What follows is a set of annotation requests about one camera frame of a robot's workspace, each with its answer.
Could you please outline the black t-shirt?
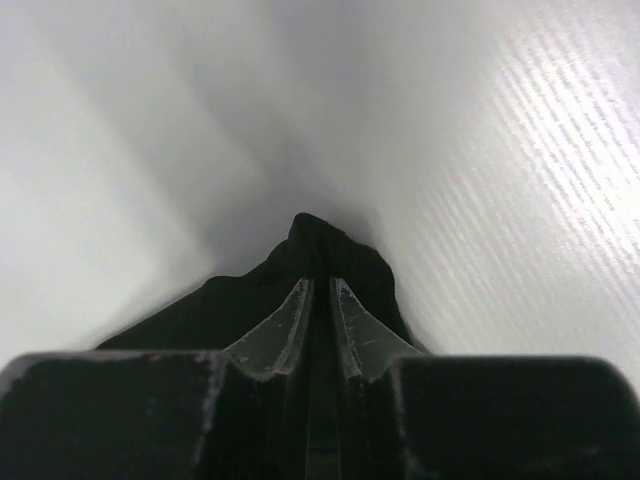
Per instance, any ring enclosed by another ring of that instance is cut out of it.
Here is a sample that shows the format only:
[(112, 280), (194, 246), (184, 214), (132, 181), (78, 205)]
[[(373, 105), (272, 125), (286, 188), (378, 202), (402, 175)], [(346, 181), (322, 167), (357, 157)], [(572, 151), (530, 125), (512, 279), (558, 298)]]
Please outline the black t-shirt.
[(97, 345), (99, 352), (219, 354), (289, 299), (331, 278), (344, 280), (361, 305), (404, 342), (411, 340), (396, 300), (392, 269), (374, 248), (309, 213), (241, 276), (214, 276), (185, 297)]

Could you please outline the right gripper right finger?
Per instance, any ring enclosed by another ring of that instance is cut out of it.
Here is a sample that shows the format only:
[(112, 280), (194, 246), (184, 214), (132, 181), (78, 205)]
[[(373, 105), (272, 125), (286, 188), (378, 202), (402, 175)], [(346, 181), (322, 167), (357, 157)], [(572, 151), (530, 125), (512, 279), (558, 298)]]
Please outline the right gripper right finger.
[(432, 356), (330, 282), (344, 479), (635, 479), (639, 401), (585, 356)]

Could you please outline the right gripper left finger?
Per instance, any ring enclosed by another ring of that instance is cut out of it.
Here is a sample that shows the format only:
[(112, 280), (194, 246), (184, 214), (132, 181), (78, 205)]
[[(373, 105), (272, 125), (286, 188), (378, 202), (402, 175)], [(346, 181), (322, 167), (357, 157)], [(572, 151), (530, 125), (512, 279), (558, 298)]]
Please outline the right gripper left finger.
[(314, 286), (219, 354), (47, 352), (1, 374), (5, 479), (302, 479)]

